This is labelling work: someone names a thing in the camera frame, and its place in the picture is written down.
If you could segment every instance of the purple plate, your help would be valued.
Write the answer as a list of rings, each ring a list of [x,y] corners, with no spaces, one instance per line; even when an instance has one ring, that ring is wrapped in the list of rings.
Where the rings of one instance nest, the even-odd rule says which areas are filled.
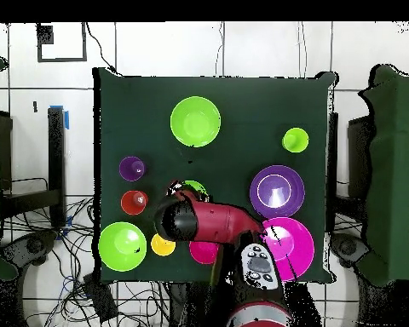
[[[284,165],[261,170],[250,186],[250,201],[265,218],[289,217],[304,200],[304,185],[298,173]]]

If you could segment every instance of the red cup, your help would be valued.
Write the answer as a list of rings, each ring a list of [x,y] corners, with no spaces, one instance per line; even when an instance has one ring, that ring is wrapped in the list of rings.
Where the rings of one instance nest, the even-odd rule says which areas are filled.
[[[128,191],[121,197],[121,208],[128,215],[139,215],[148,202],[148,196],[142,191]]]

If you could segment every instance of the floor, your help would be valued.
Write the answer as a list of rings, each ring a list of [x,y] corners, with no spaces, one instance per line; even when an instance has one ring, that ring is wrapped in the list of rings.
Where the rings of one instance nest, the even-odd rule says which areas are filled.
[[[43,45],[43,59],[82,57],[82,25],[52,25],[54,43]],[[100,43],[104,60],[124,75],[314,77],[323,71],[336,72],[339,82],[333,92],[333,105],[339,114],[337,186],[342,195],[346,194],[349,179],[346,124],[368,113],[357,92],[367,87],[370,70],[376,64],[393,64],[409,73],[409,23],[405,22],[89,23],[89,29]],[[76,209],[76,202],[89,200],[90,204],[94,194],[91,68],[107,64],[101,58],[99,44],[88,34],[86,52],[86,61],[39,63],[35,24],[0,24],[0,56],[10,64],[7,71],[0,73],[0,109],[9,111],[14,120],[13,179],[48,177],[47,108],[64,106],[64,111],[69,111],[66,129],[69,215]],[[42,190],[44,186],[40,180],[16,182],[14,192]],[[28,219],[38,225],[45,221],[43,214],[35,213],[28,214]],[[81,225],[82,232],[88,232],[86,227],[92,225],[85,210],[72,219],[72,224]],[[6,225],[4,244],[26,232],[21,220],[14,218]],[[70,232],[68,236],[74,242],[80,235]],[[78,258],[84,275],[92,271],[93,260],[90,253],[84,252],[90,247],[90,237],[80,239],[83,243]],[[72,275],[70,254],[61,241],[55,252],[61,260],[62,272]],[[354,327],[359,299],[355,275],[340,267],[333,255],[328,261],[325,267],[330,267],[336,281],[328,285],[309,284],[309,290],[324,327]],[[118,283],[112,285],[112,294],[124,314],[146,313],[147,304],[148,311],[155,313],[156,306],[147,302],[152,294],[149,287],[147,283]],[[44,326],[64,290],[64,278],[54,255],[50,254],[42,266],[29,268],[24,307],[31,327]],[[130,299],[131,292],[142,293]],[[49,327],[89,327],[85,321],[68,321],[55,319]],[[138,322],[120,317],[102,327],[134,327]],[[89,323],[91,327],[101,327],[97,319]],[[160,314],[156,313],[148,323],[159,327]]]

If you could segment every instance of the pink cup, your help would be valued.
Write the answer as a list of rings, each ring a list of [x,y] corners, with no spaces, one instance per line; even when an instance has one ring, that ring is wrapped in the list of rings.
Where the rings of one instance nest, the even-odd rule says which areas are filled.
[[[189,251],[193,259],[202,265],[211,265],[216,260],[219,244],[212,242],[190,242]]]

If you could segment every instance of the pink plate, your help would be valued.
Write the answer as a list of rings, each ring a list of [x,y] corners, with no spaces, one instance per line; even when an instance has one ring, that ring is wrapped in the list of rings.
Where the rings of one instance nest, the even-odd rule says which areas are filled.
[[[212,242],[190,242],[189,251],[195,261],[202,265],[211,265],[216,260],[219,244]]]
[[[308,229],[287,217],[272,218],[262,224],[267,232],[263,239],[273,254],[282,281],[291,281],[294,273],[298,278],[302,276],[314,259],[314,240]]]

